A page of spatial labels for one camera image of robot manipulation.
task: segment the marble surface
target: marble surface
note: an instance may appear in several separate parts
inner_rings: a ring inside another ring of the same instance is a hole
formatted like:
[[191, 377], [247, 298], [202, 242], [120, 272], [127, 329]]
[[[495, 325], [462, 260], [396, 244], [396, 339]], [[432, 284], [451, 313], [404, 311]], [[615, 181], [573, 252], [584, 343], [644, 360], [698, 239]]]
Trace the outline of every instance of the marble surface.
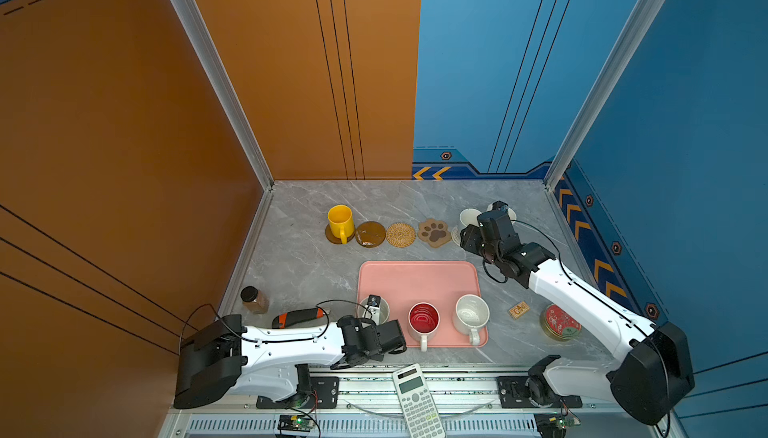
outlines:
[[[506, 284], [491, 281], [482, 270], [480, 257], [453, 242], [433, 249], [418, 239], [408, 248], [395, 248], [385, 241], [368, 249], [357, 242], [331, 244], [324, 235], [326, 214], [335, 204], [349, 205], [356, 224], [376, 221], [389, 227], [395, 222], [406, 222], [417, 228], [419, 222], [435, 218], [452, 228], [459, 225], [461, 210], [485, 211], [496, 200], [509, 203], [520, 220], [547, 233], [562, 252], [566, 266], [578, 269], [558, 222], [562, 217], [554, 214], [541, 182], [278, 182], [244, 280], [244, 286], [250, 284], [264, 290], [271, 302], [270, 311], [265, 315], [251, 314], [237, 301], [233, 312], [241, 313], [245, 324], [268, 328], [275, 316], [286, 311], [311, 308], [319, 301], [333, 298], [354, 300], [360, 265], [368, 260], [466, 260], [477, 268], [481, 294], [491, 310], [488, 343], [479, 348], [430, 348], [425, 353], [409, 348], [404, 354], [388, 355], [386, 363], [530, 366], [548, 354], [575, 360], [608, 358], [608, 351], [586, 330], [566, 343], [544, 335], [539, 316], [548, 300], [511, 280]], [[539, 232], [523, 224], [515, 229], [522, 242], [534, 241], [554, 251]], [[531, 310], [513, 320], [508, 310], [523, 300]], [[344, 303], [327, 306], [332, 318], [350, 314], [354, 308]]]

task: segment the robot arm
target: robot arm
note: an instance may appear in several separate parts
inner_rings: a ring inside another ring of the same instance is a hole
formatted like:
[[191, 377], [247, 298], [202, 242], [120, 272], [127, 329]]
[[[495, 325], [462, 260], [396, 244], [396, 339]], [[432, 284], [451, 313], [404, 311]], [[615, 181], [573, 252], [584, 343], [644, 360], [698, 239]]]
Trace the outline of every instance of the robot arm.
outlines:
[[182, 343], [174, 407], [211, 404], [227, 392], [298, 406], [312, 394], [308, 364], [340, 370], [405, 346], [397, 320], [376, 325], [345, 316], [327, 327], [271, 330], [243, 327], [240, 315], [228, 315]]
[[507, 205], [478, 216], [462, 230], [462, 248], [494, 264], [506, 279], [550, 299], [600, 340], [613, 355], [608, 363], [551, 355], [528, 372], [533, 401], [549, 405], [558, 396], [580, 395], [617, 402], [644, 424], [656, 424], [694, 387], [685, 333], [603, 296], [536, 243], [523, 244]]

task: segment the glossy brown coaster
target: glossy brown coaster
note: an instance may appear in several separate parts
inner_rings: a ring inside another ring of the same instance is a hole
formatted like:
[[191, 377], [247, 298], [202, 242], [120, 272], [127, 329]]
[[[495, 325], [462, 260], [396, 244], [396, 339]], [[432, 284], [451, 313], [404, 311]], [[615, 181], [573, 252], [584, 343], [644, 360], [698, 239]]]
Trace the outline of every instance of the glossy brown coaster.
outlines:
[[395, 223], [387, 229], [386, 240], [392, 246], [405, 248], [416, 240], [416, 230], [408, 223]]
[[446, 222], [438, 222], [430, 218], [424, 223], [418, 224], [418, 237], [426, 241], [432, 248], [440, 248], [451, 241], [451, 231]]
[[[333, 236], [333, 233], [331, 233], [331, 225], [330, 224], [326, 225], [326, 238], [328, 238], [328, 241], [330, 241], [333, 244], [342, 244], [341, 239], [340, 238], [336, 238], [335, 236]], [[352, 237], [351, 236], [350, 236], [350, 238], [346, 242], [349, 243], [350, 241], [352, 241]]]
[[386, 228], [379, 222], [365, 222], [355, 231], [355, 240], [360, 246], [376, 248], [386, 239]]

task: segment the white mug handle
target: white mug handle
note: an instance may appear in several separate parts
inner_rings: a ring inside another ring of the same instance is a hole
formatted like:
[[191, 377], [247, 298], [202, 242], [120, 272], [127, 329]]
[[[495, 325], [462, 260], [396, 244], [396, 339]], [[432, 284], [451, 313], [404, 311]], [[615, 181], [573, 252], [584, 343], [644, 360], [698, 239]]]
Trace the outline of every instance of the white mug handle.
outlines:
[[473, 347], [480, 344], [480, 333], [478, 333], [477, 328], [471, 328], [469, 330], [469, 344]]

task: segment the yellow chevron arrow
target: yellow chevron arrow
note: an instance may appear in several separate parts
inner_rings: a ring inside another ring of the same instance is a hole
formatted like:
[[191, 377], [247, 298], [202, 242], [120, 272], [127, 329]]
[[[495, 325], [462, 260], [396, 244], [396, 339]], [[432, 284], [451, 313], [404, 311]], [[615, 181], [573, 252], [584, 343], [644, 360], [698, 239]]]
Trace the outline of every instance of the yellow chevron arrow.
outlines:
[[445, 172], [446, 172], [447, 170], [449, 170], [449, 169], [451, 169], [451, 167], [450, 167], [450, 166], [446, 166], [446, 167], [444, 167], [444, 168], [441, 168], [441, 169], [440, 169], [440, 171], [439, 171], [439, 172], [437, 172], [436, 174], [433, 174], [433, 175], [432, 175], [432, 177], [433, 177], [435, 180], [439, 180], [439, 181], [442, 181], [442, 176], [440, 176], [440, 175], [441, 175], [441, 174], [443, 174], [443, 173], [445, 173]]
[[598, 274], [600, 273], [600, 268], [602, 268], [603, 270], [608, 270], [611, 273], [615, 273], [613, 268], [608, 263], [600, 260], [595, 260], [594, 261], [594, 280], [597, 282], [600, 282], [600, 278], [598, 278]]
[[571, 212], [580, 212], [581, 208], [576, 204], [570, 204], [566, 209], [568, 210], [568, 214], [565, 217], [565, 221], [568, 222], [568, 224], [571, 224]]
[[592, 227], [589, 225], [589, 223], [580, 222], [579, 220], [576, 220], [576, 230], [574, 232], [574, 234], [576, 235], [576, 241], [578, 241], [578, 231], [581, 228], [586, 228], [587, 230], [591, 230], [592, 229]]
[[416, 178], [417, 180], [423, 180], [424, 178], [422, 178], [422, 173], [426, 172], [430, 168], [431, 166], [425, 166], [424, 168], [418, 170], [416, 174], [413, 175], [413, 177]]
[[564, 194], [573, 194], [571, 190], [566, 190], [565, 188], [560, 188], [560, 208], [563, 207], [563, 195]]
[[622, 290], [621, 288], [619, 288], [618, 286], [616, 286], [613, 283], [606, 282], [605, 283], [605, 296], [610, 298], [610, 292], [611, 291], [615, 291], [616, 293], [619, 293], [624, 298], [627, 297], [627, 294], [624, 292], [624, 290]]

